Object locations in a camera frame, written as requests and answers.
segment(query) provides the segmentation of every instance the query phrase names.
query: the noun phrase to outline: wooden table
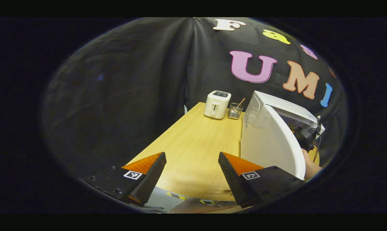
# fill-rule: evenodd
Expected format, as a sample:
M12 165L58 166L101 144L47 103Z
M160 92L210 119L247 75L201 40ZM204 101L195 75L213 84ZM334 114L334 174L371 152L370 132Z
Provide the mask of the wooden table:
M219 166L220 152L240 157L242 113L239 120L206 117L199 102L129 163L158 152L166 153L167 164L157 187L187 197L234 201ZM313 159L315 150L309 152Z

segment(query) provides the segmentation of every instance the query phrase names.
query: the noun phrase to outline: human hand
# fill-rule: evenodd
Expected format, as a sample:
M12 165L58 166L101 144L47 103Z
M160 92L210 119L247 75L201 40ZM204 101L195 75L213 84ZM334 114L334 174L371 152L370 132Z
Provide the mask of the human hand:
M317 174L322 168L313 161L311 161L311 158L309 158L308 152L302 148L303 156L305 157L305 163L306 163L306 173L305 173L305 180L311 177L314 177L315 174Z

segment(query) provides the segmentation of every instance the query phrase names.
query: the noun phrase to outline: pink letter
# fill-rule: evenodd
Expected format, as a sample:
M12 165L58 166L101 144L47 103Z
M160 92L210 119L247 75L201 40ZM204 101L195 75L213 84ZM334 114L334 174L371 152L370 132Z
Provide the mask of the pink letter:
M250 53L243 51L231 51L232 58L232 74L237 78L251 82L251 83L263 83L266 82L272 73L273 64L277 63L277 60L267 56L259 56L262 60L262 68L259 75L249 74L246 71L248 65L248 59L252 57Z

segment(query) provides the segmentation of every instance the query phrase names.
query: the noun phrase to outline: toaster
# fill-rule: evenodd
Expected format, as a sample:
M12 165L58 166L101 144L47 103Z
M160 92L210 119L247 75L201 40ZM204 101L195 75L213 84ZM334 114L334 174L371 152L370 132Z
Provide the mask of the toaster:
M230 93L218 90L209 93L203 114L215 119L222 119L226 114L230 97Z

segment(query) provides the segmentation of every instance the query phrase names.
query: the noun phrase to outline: black fabric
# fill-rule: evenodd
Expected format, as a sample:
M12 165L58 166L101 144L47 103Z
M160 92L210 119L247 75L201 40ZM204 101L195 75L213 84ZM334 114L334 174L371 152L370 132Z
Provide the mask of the black fabric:
M69 57L49 83L43 108L45 137L57 159L78 177L125 164L183 115L184 104L189 110L221 90L232 94L230 102L246 98L246 110L257 90L322 116L321 165L327 164L344 138L348 114L343 87L324 58L316 54L319 60L312 59L295 38L261 22L224 19L246 26L230 32L213 30L215 18L141 18ZM267 38L263 29L280 32L291 45ZM277 59L270 79L250 83L236 78L230 51L252 54L247 68L252 74L260 73L259 55ZM305 74L320 76L313 100L283 88L288 60L299 63ZM327 108L320 104L325 83L333 87Z

